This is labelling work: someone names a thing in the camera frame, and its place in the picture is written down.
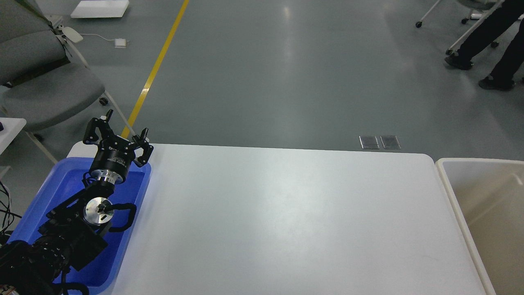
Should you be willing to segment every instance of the gray floor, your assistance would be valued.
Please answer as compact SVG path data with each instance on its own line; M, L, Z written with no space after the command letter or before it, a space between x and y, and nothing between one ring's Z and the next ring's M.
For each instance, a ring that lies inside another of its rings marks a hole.
M78 1L38 1L68 14ZM97 37L78 48L130 114L182 0L133 0L122 19L68 19L81 33L127 38L115 49ZM444 52L471 24L467 9L433 0L190 0L135 123L156 143L361 150L359 135L397 135L402 150L442 157L524 160L524 85L482 90L515 34L487 48L472 71L449 69ZM524 76L521 69L516 78ZM41 132L65 157L81 140L92 105ZM117 117L113 128L123 124ZM23 213L52 165L24 136L0 156L3 179Z

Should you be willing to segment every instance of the blue plastic bin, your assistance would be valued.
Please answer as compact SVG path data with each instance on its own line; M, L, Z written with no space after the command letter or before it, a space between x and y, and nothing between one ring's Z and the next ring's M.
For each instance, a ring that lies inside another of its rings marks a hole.
M42 184L9 242L24 240L29 244L34 243L41 236L38 228L48 220L46 213L84 188L81 181L82 175L89 170L92 162L92 158L82 157L71 157L58 162ZM137 206L135 221L149 184L150 174L151 166L149 164L141 168L132 164L126 181L116 185L115 193L109 197L113 204L134 203ZM127 221L127 214L127 210L116 211L112 219L113 226L124 225ZM91 295L99 294L109 287L118 274L134 226L135 223L123 233L107 233L104 240L109 244L108 247L81 271L71 268L67 281L85 284ZM73 290L69 293L80 294Z

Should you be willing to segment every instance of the chair wheel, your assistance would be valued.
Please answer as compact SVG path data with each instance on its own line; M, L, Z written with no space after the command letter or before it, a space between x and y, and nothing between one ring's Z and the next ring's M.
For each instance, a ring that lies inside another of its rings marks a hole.
M42 141L43 141L43 136L42 136L42 135L37 134L37 133L34 133L33 135L35 136L35 138L36 138L39 142L42 142Z
M107 98L105 98L105 97L100 97L100 98L99 98L99 103L100 103L101 105L103 105L103 106L106 106L106 105L109 103L109 101L108 101Z

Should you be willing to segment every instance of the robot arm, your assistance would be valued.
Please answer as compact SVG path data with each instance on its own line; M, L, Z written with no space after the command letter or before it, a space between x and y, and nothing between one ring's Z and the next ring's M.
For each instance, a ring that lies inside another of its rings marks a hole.
M89 169L95 181L46 214L49 220L39 227L42 235L35 243L18 240L0 248L0 294L4 288L19 295L59 295L72 289L87 295L86 286L65 283L70 267L84 268L107 247L103 239L107 232L125 231L133 224L136 205L112 204L109 197L115 185L126 180L132 162L138 167L148 162L153 146L147 128L131 141L115 135L109 126L112 113L91 119L84 135L84 144L98 146ZM144 151L137 158L140 148ZM129 210L125 225L111 226L115 210ZM60 273L62 283L53 283Z

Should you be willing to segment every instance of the person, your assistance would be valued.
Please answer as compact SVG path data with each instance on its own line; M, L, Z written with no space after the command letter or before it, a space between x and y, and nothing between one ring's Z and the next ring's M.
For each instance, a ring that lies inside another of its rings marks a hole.
M473 67L471 59L502 35L520 15L524 13L524 0L505 0L484 22L474 30L457 50L444 60L452 67L469 70ZM502 59L489 76L478 82L484 89L511 90L515 86L513 75L524 61L524 21L519 31L504 52Z

